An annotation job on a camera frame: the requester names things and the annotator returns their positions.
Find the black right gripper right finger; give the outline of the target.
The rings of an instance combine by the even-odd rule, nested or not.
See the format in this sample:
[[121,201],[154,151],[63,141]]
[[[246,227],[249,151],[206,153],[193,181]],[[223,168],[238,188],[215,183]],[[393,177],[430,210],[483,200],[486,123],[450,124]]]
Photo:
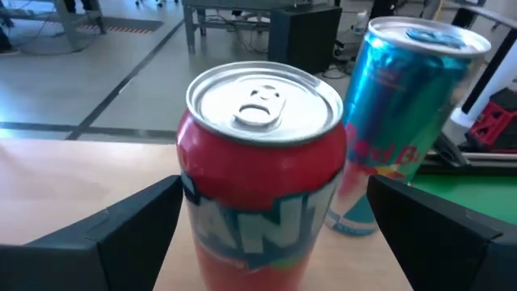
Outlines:
[[517,225],[382,175],[366,194],[414,291],[517,291]]

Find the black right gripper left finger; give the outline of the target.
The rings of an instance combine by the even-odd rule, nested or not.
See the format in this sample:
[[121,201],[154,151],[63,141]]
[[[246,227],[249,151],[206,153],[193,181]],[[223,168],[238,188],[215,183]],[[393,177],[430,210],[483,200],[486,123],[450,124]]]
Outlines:
[[0,244],[0,291],[152,291],[182,201],[172,175],[29,243]]

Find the red Fanta can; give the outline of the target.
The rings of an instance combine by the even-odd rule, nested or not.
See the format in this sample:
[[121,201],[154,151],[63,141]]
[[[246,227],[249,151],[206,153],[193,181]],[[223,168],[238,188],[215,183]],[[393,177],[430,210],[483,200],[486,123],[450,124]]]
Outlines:
[[347,138],[339,93],[270,61],[196,77],[177,132],[191,232],[207,291],[299,291]]

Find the green felt mat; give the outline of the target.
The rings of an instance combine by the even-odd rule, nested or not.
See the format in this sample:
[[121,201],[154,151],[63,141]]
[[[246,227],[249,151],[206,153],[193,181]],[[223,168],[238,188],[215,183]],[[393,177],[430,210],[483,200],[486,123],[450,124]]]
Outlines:
[[410,185],[465,208],[517,225],[517,177],[417,175]]

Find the wooden board platform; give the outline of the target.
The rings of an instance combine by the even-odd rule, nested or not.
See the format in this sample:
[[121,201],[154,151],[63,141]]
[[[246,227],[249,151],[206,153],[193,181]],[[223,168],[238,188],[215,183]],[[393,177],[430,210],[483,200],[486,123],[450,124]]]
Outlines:
[[[0,243],[29,243],[180,172],[173,145],[0,139]],[[323,228],[301,291],[412,291],[381,233]]]

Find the red black toolbox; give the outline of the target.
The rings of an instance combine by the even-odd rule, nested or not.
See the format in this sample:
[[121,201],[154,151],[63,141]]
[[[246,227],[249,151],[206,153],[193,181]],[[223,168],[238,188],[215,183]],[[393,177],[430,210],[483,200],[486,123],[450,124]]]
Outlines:
[[476,151],[517,154],[517,91],[505,88],[492,95],[465,136]]

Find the white stand with black stripe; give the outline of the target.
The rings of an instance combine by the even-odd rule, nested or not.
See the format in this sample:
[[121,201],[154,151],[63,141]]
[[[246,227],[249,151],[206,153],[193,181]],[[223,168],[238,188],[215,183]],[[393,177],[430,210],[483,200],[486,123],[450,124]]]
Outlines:
[[470,129],[490,101],[517,76],[517,28],[511,28],[462,105],[450,116],[453,124]]

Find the grey metal workbench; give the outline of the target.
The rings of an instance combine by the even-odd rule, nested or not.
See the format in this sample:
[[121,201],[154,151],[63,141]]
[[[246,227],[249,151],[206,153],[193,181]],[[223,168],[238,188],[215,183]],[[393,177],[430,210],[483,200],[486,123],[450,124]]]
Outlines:
[[[234,31],[266,32],[268,24],[262,19],[270,16],[276,8],[292,6],[292,0],[181,0],[183,5],[184,25],[187,35],[187,47],[190,53],[195,52],[195,31],[206,36],[208,28],[233,29]],[[256,18],[248,20],[227,19],[219,14],[207,15],[206,10],[242,11],[243,17]]]

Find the black cabinet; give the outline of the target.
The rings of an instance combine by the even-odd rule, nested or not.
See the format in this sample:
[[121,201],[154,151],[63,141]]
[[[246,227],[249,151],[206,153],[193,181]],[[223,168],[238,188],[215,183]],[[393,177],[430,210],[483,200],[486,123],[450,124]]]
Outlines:
[[267,60],[315,74],[333,60],[342,9],[326,3],[271,11]]

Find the black metal table frame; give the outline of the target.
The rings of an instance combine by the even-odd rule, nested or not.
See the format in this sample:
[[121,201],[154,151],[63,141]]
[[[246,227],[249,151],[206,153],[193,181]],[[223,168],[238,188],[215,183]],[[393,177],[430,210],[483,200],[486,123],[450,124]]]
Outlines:
[[417,174],[517,177],[517,154],[462,152],[441,133]]

